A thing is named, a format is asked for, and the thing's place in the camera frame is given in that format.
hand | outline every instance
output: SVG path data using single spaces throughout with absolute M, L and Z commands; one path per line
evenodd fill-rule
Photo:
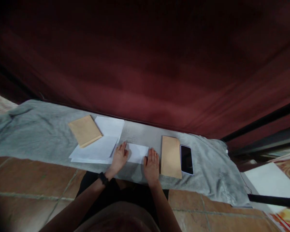
M 144 157 L 144 174 L 150 188 L 159 184 L 159 155 L 153 148 Z
M 129 152 L 126 150 L 126 145 L 127 142 L 123 142 L 116 148 L 112 164 L 105 173 L 109 180 L 116 176 L 127 162 Z

tile floor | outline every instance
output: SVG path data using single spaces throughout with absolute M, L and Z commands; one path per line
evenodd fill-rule
M 85 171 L 0 157 L 0 220 L 7 231 L 38 231 L 76 196 Z M 279 231 L 254 209 L 235 209 L 201 194 L 170 190 L 182 231 Z

leg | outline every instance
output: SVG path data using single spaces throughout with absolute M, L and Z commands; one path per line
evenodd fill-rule
M 169 190 L 165 189 L 163 192 L 168 199 Z M 147 212 L 149 212 L 156 224 L 159 226 L 155 203 L 148 186 L 137 184 L 133 189 L 123 189 L 121 191 L 121 200 L 144 208 Z
M 98 173 L 87 171 L 84 175 L 80 189 L 76 197 L 78 197 L 85 189 L 87 189 L 93 182 L 98 179 Z M 88 210 L 87 214 L 83 218 L 80 224 L 91 218 L 93 215 L 104 209 L 105 207 L 119 201 L 120 189 L 115 179 L 111 179 L 109 185 L 103 190 L 95 203 Z

person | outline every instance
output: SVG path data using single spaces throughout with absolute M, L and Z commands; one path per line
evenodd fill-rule
M 137 185 L 139 190 L 135 192 L 135 188 L 130 195 L 122 193 L 125 189 L 119 189 L 113 177 L 127 162 L 129 153 L 126 145 L 124 142 L 116 148 L 112 164 L 104 174 L 85 174 L 75 200 L 40 232 L 181 231 L 159 182 L 159 155 L 153 148 L 144 157 L 144 175 L 148 187 Z

brown envelope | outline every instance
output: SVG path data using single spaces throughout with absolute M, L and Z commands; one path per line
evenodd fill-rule
M 161 174 L 181 179 L 179 140 L 162 136 Z
M 72 121 L 68 125 L 81 148 L 88 146 L 103 136 L 90 115 Z

